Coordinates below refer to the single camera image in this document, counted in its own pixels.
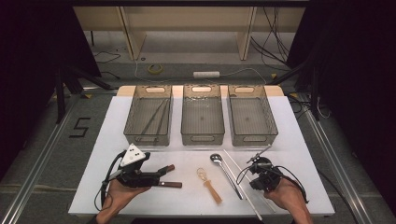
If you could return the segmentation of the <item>smoked clear plastic bin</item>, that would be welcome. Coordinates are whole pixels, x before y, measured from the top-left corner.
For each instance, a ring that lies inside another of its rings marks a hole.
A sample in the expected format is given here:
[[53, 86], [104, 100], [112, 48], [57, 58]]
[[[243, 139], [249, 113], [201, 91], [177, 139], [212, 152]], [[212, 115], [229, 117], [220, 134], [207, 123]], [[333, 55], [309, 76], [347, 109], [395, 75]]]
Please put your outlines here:
[[182, 144], [184, 146], [219, 146], [225, 134], [220, 86], [183, 86]]
[[[152, 131], [156, 131], [157, 121], [154, 121], [148, 131], [142, 134], [143, 129], [163, 99], [169, 100], [166, 134], [151, 134]], [[170, 143], [172, 104], [173, 93], [170, 85], [137, 86], [134, 90], [134, 97], [123, 131], [128, 142], [137, 146], [168, 146]]]
[[263, 85], [229, 85], [228, 110], [235, 147], [274, 143], [278, 129]]

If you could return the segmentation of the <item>aluminium floor rail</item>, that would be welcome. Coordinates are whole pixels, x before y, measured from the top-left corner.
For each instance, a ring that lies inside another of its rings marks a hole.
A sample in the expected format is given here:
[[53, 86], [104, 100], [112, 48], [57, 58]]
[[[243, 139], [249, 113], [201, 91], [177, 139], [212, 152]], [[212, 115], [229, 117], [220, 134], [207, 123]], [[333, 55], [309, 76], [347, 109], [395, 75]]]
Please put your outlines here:
[[34, 192], [37, 181], [42, 175], [51, 154], [55, 150], [55, 147], [64, 131], [65, 125], [69, 121], [78, 100], [78, 96], [72, 96], [68, 101], [64, 116], [55, 124], [46, 145], [41, 149], [40, 154], [36, 158], [35, 163], [31, 167], [25, 180], [20, 186], [17, 186], [16, 196], [10, 203], [10, 206], [4, 216], [0, 219], [1, 224], [16, 224], [18, 222], [25, 205]]
[[309, 108], [304, 114], [306, 115], [320, 143], [320, 146], [339, 184], [339, 189], [343, 192], [346, 204], [349, 206], [356, 222], [358, 224], [374, 224], [367, 212], [363, 200], [361, 199], [356, 188], [353, 186], [351, 179], [347, 175], [346, 169], [342, 165], [340, 159], [337, 157], [329, 137], [325, 133], [322, 125], [319, 123], [319, 120], [316, 119], [313, 114], [314, 110], [318, 108], [318, 103], [314, 99], [309, 99], [305, 93], [299, 93], [298, 96], [304, 102], [308, 100], [310, 101]]

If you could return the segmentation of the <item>person's left hand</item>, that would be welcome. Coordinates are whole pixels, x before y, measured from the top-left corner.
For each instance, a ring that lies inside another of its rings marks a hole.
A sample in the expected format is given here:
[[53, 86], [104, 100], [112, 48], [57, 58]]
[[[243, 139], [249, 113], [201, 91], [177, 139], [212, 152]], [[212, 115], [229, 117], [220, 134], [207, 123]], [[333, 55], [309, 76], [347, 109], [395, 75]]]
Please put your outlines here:
[[149, 187], [129, 188], [123, 186], [118, 180], [112, 180], [109, 185], [104, 208], [100, 214], [105, 217], [116, 216], [138, 194], [149, 190]]

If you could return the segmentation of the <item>white power strip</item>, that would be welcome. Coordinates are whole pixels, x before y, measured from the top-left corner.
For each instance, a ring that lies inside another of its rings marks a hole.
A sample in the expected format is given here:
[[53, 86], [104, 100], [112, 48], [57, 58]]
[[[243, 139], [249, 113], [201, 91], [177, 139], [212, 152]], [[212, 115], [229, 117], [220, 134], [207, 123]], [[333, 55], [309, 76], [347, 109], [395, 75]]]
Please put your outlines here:
[[205, 71], [205, 72], [193, 72], [194, 78], [217, 78], [220, 77], [219, 71]]

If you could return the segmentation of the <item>translucent orange plastic spoon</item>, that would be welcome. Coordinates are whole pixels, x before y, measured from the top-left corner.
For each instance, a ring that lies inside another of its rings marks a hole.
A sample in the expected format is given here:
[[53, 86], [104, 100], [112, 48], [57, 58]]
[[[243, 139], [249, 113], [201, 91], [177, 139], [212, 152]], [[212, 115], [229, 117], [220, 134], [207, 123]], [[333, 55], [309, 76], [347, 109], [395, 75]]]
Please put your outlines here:
[[219, 194], [216, 192], [216, 190], [213, 188], [211, 180], [207, 177], [206, 171], [204, 168], [198, 168], [196, 171], [196, 174], [198, 177], [204, 182], [204, 186], [209, 190], [212, 198], [216, 202], [216, 204], [221, 204], [222, 199], [219, 196]]

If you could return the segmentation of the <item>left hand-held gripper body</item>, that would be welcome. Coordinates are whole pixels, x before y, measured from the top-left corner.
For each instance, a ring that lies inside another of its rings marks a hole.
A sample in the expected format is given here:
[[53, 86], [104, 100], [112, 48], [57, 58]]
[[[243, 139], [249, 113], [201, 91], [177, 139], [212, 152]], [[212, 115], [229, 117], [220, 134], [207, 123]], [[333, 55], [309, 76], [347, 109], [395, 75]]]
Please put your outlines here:
[[123, 186], [129, 188], [143, 188], [157, 186], [160, 176], [157, 172], [143, 173], [141, 166], [145, 162], [144, 152], [134, 144], [121, 153], [118, 170], [109, 176], [109, 180], [117, 179]]

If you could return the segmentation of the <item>black metal stand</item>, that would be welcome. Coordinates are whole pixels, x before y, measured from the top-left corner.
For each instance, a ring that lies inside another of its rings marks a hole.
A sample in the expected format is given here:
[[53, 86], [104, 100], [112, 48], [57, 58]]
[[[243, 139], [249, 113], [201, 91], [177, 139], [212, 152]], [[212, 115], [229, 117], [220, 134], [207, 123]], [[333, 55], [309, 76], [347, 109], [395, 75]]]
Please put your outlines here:
[[89, 73], [85, 72], [84, 70], [77, 68], [71, 65], [61, 66], [58, 69], [58, 72], [55, 74], [55, 87], [56, 87], [56, 96], [57, 96], [57, 121], [56, 123], [59, 124], [65, 116], [66, 106], [64, 101], [64, 86], [70, 90], [72, 94], [80, 94], [83, 92], [83, 87], [78, 79], [82, 77], [91, 83], [95, 84], [96, 86], [110, 91], [112, 87], [105, 83], [102, 80], [90, 75]]
[[282, 77], [276, 78], [270, 82], [270, 85], [278, 85], [283, 81], [295, 76], [300, 75], [301, 77], [310, 78], [311, 86], [311, 100], [310, 100], [310, 111], [316, 120], [319, 120], [319, 109], [318, 109], [318, 69], [315, 66], [314, 59], [306, 59], [303, 63], [291, 69], [289, 72], [284, 74]]

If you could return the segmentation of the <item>black curtain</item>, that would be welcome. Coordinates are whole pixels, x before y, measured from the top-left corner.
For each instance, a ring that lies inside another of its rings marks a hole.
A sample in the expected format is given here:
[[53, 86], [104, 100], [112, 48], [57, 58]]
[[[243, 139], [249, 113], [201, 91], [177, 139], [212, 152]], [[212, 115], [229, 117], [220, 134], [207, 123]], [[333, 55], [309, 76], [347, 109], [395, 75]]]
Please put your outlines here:
[[0, 0], [0, 180], [53, 94], [56, 74], [66, 66], [100, 75], [74, 8]]
[[396, 216], [396, 0], [308, 0], [289, 66], [317, 43], [318, 92]]

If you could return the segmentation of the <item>metal spoon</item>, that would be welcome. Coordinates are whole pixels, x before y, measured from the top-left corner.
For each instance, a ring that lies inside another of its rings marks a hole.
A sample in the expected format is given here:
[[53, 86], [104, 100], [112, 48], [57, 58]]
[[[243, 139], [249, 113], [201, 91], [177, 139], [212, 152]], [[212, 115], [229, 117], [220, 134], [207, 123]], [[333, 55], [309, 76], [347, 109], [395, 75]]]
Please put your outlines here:
[[234, 192], [236, 193], [236, 195], [238, 196], [238, 198], [240, 200], [243, 200], [244, 197], [241, 194], [241, 192], [239, 191], [239, 189], [237, 188], [237, 186], [235, 185], [235, 183], [233, 182], [233, 180], [231, 179], [231, 176], [229, 175], [229, 173], [227, 172], [225, 166], [223, 165], [223, 159], [220, 156], [220, 154], [218, 153], [214, 153], [210, 155], [210, 160], [212, 160], [215, 164], [217, 164], [223, 171], [223, 173], [225, 174], [225, 176], [227, 177], [228, 181], [230, 182]]

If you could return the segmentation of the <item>metal chopstick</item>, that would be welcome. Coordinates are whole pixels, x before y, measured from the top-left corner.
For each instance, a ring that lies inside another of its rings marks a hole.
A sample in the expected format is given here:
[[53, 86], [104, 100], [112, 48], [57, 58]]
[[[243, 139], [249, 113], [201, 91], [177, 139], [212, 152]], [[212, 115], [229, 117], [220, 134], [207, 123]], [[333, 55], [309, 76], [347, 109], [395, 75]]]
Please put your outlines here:
[[148, 120], [148, 123], [146, 124], [145, 128], [143, 129], [142, 134], [145, 134], [148, 131], [148, 129], [150, 128], [151, 124], [154, 121], [157, 121], [156, 131], [152, 131], [151, 134], [159, 134], [160, 133], [161, 127], [163, 126], [163, 118], [164, 118], [167, 104], [168, 104], [167, 99], [163, 99], [161, 101], [160, 105], [157, 107], [155, 112], [152, 114], [151, 118]]
[[157, 135], [165, 135], [166, 134], [166, 124], [167, 124], [167, 117], [168, 117], [168, 110], [169, 110], [169, 100], [166, 99], [164, 106], [163, 106], [163, 112], [161, 113], [159, 125], [156, 131]]

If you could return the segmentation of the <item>person's right hand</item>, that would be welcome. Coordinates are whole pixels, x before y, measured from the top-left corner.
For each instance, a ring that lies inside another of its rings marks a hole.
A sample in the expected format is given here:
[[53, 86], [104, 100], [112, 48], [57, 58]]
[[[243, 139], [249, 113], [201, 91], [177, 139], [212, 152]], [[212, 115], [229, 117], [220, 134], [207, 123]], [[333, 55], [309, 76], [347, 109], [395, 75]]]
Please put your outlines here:
[[307, 212], [303, 194], [291, 181], [285, 178], [280, 179], [274, 190], [265, 191], [263, 196], [291, 214]]

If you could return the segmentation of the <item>beige wooden desk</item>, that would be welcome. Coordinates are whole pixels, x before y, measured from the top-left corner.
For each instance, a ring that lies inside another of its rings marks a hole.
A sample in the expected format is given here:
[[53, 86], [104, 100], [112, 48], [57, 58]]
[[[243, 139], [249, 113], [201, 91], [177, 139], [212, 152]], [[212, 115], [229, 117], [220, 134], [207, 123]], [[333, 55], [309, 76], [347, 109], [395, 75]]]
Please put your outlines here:
[[235, 32], [239, 57], [248, 58], [251, 34], [268, 32], [268, 19], [278, 31], [297, 31], [304, 9], [282, 7], [75, 7], [84, 31], [122, 31], [130, 58], [139, 56], [150, 31]]

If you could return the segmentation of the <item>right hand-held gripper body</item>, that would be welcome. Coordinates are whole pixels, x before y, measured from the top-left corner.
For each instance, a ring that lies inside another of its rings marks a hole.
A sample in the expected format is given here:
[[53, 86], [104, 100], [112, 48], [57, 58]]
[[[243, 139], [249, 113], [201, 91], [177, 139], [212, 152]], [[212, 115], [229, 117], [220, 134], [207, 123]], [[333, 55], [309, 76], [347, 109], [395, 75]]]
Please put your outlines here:
[[271, 191], [276, 189], [280, 182], [280, 177], [282, 173], [274, 166], [270, 168], [259, 167], [256, 171], [249, 171], [258, 176], [249, 182], [249, 185], [256, 190]]

